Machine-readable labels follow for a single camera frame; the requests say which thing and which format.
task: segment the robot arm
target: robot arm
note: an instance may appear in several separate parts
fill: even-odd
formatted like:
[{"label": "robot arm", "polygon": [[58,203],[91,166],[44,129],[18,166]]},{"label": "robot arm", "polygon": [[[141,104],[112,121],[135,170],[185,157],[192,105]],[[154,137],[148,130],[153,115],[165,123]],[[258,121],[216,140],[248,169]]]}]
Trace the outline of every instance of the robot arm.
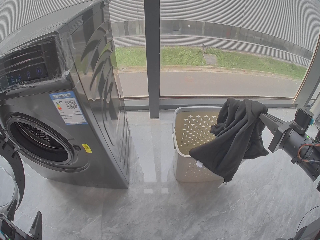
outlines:
[{"label": "robot arm", "polygon": [[[310,179],[315,181],[320,174],[320,130],[315,140],[306,134],[309,125],[314,122],[313,113],[306,108],[299,108],[294,120],[290,122],[282,121],[270,114],[261,114],[259,118],[274,136],[269,150],[272,153],[279,149],[284,150],[292,158],[291,162],[299,165]],[[320,239],[320,218],[301,228],[291,239]]]}]

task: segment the building facade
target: building facade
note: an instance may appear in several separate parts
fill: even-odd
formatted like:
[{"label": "building facade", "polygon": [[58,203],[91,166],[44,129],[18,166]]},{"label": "building facade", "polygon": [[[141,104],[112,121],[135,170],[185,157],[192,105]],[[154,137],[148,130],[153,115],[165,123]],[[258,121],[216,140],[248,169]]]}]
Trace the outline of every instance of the building facade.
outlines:
[{"label": "building facade", "polygon": [[[0,0],[0,41],[31,20],[84,0]],[[320,28],[319,0],[161,0],[161,45],[205,46],[308,66]],[[144,46],[143,0],[111,0],[116,46]]]}]

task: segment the road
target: road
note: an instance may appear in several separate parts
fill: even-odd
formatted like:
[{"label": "road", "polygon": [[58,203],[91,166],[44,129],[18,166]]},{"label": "road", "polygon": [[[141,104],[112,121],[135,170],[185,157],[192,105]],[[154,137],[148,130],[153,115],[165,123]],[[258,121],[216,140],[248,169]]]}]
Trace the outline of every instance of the road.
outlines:
[{"label": "road", "polygon": [[[147,72],[120,72],[124,96],[147,96]],[[160,94],[294,97],[300,81],[271,75],[213,71],[161,71]]]}]

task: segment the marble floor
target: marble floor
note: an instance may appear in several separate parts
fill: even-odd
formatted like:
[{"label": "marble floor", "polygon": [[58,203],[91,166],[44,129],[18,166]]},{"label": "marble floor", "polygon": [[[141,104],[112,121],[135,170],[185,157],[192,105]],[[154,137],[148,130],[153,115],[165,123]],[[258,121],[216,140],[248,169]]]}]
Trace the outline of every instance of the marble floor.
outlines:
[{"label": "marble floor", "polygon": [[[289,121],[295,110],[269,112]],[[134,145],[127,190],[50,181],[24,164],[26,191],[14,223],[28,232],[40,210],[43,240],[274,240],[293,237],[303,215],[320,205],[318,181],[282,150],[244,162],[222,188],[214,182],[176,181],[173,115],[161,111],[160,119],[149,119],[148,112],[128,113]],[[308,133],[315,136],[315,126]],[[265,129],[266,147],[271,139]],[[316,208],[301,227],[318,217]]]}]

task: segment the qr code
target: qr code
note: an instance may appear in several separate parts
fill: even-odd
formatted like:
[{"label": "qr code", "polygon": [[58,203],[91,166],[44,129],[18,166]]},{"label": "qr code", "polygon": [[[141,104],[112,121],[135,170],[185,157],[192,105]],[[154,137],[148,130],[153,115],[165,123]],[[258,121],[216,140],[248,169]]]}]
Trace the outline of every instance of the qr code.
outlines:
[{"label": "qr code", "polygon": [[64,102],[69,110],[78,109],[78,105],[75,100],[65,100]]}]

